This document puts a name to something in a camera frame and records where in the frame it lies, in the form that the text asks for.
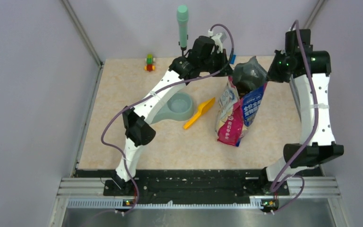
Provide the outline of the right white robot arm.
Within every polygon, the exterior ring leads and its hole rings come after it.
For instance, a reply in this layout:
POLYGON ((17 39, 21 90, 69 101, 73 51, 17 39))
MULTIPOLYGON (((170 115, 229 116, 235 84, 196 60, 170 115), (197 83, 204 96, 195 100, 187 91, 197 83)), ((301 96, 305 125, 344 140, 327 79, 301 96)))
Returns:
POLYGON ((286 32, 285 48, 275 51, 267 80, 295 85, 301 136, 299 143, 285 144, 283 156, 262 170, 258 182, 262 194, 271 195, 287 178, 344 154, 344 146, 337 144, 331 128, 330 75, 330 55, 313 50, 310 29, 286 32))

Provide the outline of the yellow plastic scoop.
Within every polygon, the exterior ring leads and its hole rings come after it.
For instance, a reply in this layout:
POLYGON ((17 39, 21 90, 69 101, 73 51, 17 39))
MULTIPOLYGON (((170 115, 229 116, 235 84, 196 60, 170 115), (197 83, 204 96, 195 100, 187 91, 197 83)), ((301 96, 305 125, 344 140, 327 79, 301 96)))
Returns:
POLYGON ((184 124, 185 130, 189 129, 200 117, 207 113, 215 104, 216 98, 213 97, 198 105, 197 112, 184 124))

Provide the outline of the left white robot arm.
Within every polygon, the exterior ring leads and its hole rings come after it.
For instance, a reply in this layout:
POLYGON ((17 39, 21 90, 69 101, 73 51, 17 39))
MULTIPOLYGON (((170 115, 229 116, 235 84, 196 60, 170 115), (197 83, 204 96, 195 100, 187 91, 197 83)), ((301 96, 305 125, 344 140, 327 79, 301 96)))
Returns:
POLYGON ((137 105, 127 106, 122 113, 125 127, 125 148, 123 160, 116 168, 114 188, 120 195, 131 193, 136 165, 145 145, 155 137, 156 131, 151 127, 159 110, 178 91, 198 78, 200 73, 208 72, 217 77, 232 73, 230 62, 223 48, 225 33, 213 36, 199 36, 187 56, 175 58, 164 76, 137 105))

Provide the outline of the cat food bag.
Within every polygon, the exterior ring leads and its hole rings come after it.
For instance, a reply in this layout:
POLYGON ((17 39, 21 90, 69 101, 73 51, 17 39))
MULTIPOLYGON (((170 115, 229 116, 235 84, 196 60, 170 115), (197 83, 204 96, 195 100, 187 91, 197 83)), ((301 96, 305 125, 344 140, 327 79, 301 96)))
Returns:
POLYGON ((240 145, 258 113, 267 87, 266 75, 256 56, 234 67, 218 100, 217 141, 234 147, 240 145))

